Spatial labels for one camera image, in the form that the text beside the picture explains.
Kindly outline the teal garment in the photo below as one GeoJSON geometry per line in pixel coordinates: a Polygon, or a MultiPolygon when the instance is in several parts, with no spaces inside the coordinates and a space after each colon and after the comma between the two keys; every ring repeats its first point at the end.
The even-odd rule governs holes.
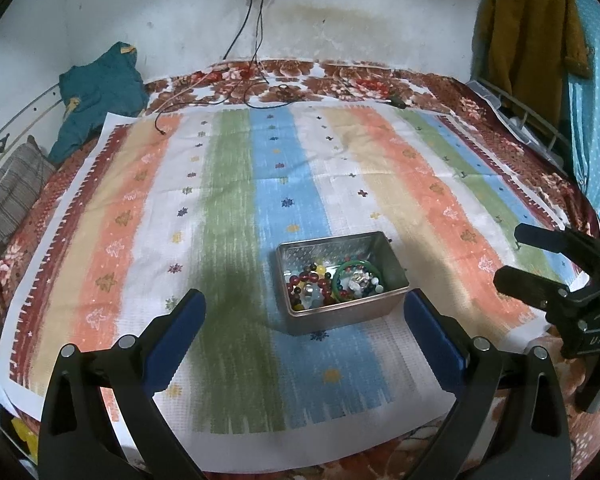
{"type": "Polygon", "coordinates": [[[137,50],[119,41],[94,62],[59,76],[65,114],[48,154],[52,164],[62,164],[99,133],[109,113],[133,117],[146,107],[148,94],[136,60],[137,50]]]}

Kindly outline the grey plaid pillow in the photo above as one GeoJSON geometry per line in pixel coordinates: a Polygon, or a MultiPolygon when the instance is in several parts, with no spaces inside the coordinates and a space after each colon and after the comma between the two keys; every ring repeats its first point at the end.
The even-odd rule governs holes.
{"type": "Polygon", "coordinates": [[[33,136],[28,136],[1,166],[0,250],[12,239],[55,171],[33,136]]]}

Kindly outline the silver metal tin box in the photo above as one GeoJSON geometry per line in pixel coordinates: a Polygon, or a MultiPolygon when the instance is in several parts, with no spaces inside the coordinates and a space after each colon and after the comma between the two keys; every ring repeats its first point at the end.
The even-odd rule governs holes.
{"type": "Polygon", "coordinates": [[[275,251],[288,333],[303,335],[389,314],[410,282],[388,237],[374,231],[284,243],[275,251]]]}

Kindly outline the metal bed footboard rail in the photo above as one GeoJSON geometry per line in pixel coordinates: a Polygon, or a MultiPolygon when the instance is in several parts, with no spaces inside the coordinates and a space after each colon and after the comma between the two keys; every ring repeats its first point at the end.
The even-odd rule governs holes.
{"type": "Polygon", "coordinates": [[[524,146],[553,165],[563,176],[572,176],[571,141],[527,104],[483,78],[466,86],[494,111],[503,126],[524,146]]]}

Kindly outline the white metal bed headboard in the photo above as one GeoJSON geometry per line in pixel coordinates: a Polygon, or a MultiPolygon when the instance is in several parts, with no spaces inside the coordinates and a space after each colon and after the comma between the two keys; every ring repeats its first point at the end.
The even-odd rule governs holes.
{"type": "Polygon", "coordinates": [[[0,128],[0,169],[30,136],[47,154],[56,142],[64,113],[59,84],[54,84],[9,118],[0,128]]]}

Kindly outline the mustard brown hanging coat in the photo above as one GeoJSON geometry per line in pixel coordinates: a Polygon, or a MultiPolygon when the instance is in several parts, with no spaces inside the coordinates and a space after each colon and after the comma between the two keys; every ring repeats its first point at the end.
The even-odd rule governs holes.
{"type": "Polygon", "coordinates": [[[556,127],[565,78],[592,75],[576,0],[483,0],[478,33],[483,78],[556,127]]]}

